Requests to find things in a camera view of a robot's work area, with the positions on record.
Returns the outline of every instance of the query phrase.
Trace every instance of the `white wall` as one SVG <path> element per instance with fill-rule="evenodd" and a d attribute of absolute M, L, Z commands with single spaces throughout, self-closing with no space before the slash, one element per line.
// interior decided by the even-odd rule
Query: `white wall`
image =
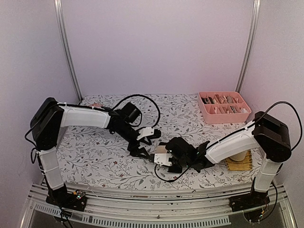
<path fill-rule="evenodd" d="M 23 138 L 44 99 L 75 102 L 54 2 L 0 1 L 0 227 L 15 228 L 32 182 L 32 146 Z"/>
<path fill-rule="evenodd" d="M 253 1 L 65 0 L 84 95 L 234 90 Z"/>
<path fill-rule="evenodd" d="M 304 122 L 304 1 L 262 1 L 253 53 L 242 89 L 253 109 L 266 110 L 280 100 L 291 102 Z M 292 109 L 280 105 L 270 112 L 289 127 L 291 144 L 299 138 Z M 298 227 L 304 227 L 304 143 L 293 152 L 281 175 Z"/>

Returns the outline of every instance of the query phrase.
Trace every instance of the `black mounting base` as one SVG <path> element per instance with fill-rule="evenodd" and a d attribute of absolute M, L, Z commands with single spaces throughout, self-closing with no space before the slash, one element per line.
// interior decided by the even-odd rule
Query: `black mounting base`
<path fill-rule="evenodd" d="M 61 203 L 61 207 L 71 210 L 84 211 L 86 207 L 87 197 L 83 196 L 81 199 L 77 198 L 77 195 L 70 193 L 64 203 Z M 46 202 L 59 206 L 50 196 L 47 197 Z"/>
<path fill-rule="evenodd" d="M 233 212 L 260 207 L 270 202 L 267 192 L 255 191 L 254 184 L 255 179 L 252 182 L 250 193 L 229 198 L 229 206 Z"/>

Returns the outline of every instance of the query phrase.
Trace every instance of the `pink organizer box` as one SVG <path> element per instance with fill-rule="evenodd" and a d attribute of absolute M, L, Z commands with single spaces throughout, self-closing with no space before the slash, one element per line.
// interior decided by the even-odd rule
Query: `pink organizer box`
<path fill-rule="evenodd" d="M 232 99 L 223 101 L 224 96 L 230 96 Z M 207 104 L 203 103 L 202 97 L 207 98 Z M 200 92 L 199 108 L 207 124 L 245 122 L 251 113 L 251 109 L 238 92 Z"/>

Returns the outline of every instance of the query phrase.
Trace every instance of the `pink object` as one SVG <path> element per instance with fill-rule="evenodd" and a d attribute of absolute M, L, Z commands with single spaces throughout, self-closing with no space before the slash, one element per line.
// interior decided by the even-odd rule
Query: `pink object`
<path fill-rule="evenodd" d="M 224 104 L 221 104 L 219 99 L 227 96 L 231 96 L 233 98 L 233 103 L 228 104 L 227 100 L 225 100 Z M 215 99 L 218 104 L 204 104 L 201 99 L 202 97 Z M 237 92 L 200 92 L 199 108 L 207 124 L 245 122 L 251 113 L 251 109 Z M 247 110 L 247 113 L 241 112 L 241 109 L 243 108 Z"/>

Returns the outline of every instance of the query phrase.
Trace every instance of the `floral tablecloth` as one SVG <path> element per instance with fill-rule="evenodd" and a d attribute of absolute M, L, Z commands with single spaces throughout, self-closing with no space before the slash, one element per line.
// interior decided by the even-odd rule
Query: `floral tablecloth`
<path fill-rule="evenodd" d="M 188 143 L 198 146 L 207 140 L 219 139 L 242 127 L 244 123 L 206 124 L 200 113 L 197 95 L 148 95 L 159 106 L 161 119 L 158 129 L 160 139 L 152 146 L 144 145 L 149 153 L 155 151 L 159 142 L 167 142 L 181 136 Z M 113 107 L 124 95 L 87 96 L 82 105 Z M 141 126 L 151 126 L 157 119 L 153 104 L 141 97 L 131 98 L 143 114 Z M 154 174 L 154 164 L 134 158 L 127 151 L 128 142 L 117 134 L 95 127 L 69 127 L 58 148 L 58 160 L 64 181 L 107 188 L 130 190 L 181 190 L 214 188 L 252 181 L 261 164 L 261 156 L 252 150 L 251 171 L 228 171 L 225 162 L 197 173 L 190 169 L 176 182 L 167 183 Z M 178 176 L 170 174 L 164 167 L 158 174 L 165 179 Z"/>

